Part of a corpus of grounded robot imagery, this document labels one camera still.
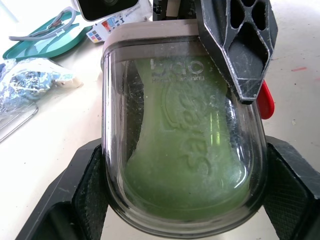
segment teal dish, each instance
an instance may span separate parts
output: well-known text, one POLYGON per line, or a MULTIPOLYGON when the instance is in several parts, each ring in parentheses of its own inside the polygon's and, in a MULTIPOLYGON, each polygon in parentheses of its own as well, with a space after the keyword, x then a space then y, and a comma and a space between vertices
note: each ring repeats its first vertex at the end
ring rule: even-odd
MULTIPOLYGON (((53 58, 69 51, 76 46, 91 29, 91 26, 81 27, 81 25, 77 23, 77 19, 81 18, 80 12, 77 12, 76 15, 77 17, 74 23, 65 32, 40 41, 19 41, 8 49, 2 57, 4 59, 21 61, 27 58, 53 58)), ((71 16, 71 13, 68 12, 62 16, 61 20, 68 21, 71 16)), ((55 18, 52 18, 32 33, 45 30, 54 19, 55 18)))

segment green soap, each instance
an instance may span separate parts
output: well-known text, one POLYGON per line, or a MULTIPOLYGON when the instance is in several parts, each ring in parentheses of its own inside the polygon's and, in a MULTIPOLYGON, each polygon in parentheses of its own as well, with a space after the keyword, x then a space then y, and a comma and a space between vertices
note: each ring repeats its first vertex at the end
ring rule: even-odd
POLYGON ((210 58, 139 59, 135 65, 144 114, 123 173, 128 199, 149 214, 186 221, 238 207, 249 195, 249 174, 231 147, 228 88, 210 58))

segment clear plastic container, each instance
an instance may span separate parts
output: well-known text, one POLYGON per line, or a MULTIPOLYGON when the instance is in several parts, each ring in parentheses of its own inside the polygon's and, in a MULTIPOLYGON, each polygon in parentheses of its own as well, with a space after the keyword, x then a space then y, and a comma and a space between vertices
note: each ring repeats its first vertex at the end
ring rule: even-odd
MULTIPOLYGON (((188 29, 189 22, 173 22, 188 29)), ((162 237, 241 225, 261 207, 267 182, 257 104, 237 101, 193 30, 116 40, 130 31, 127 24, 111 35, 102 59, 110 206, 162 237)))

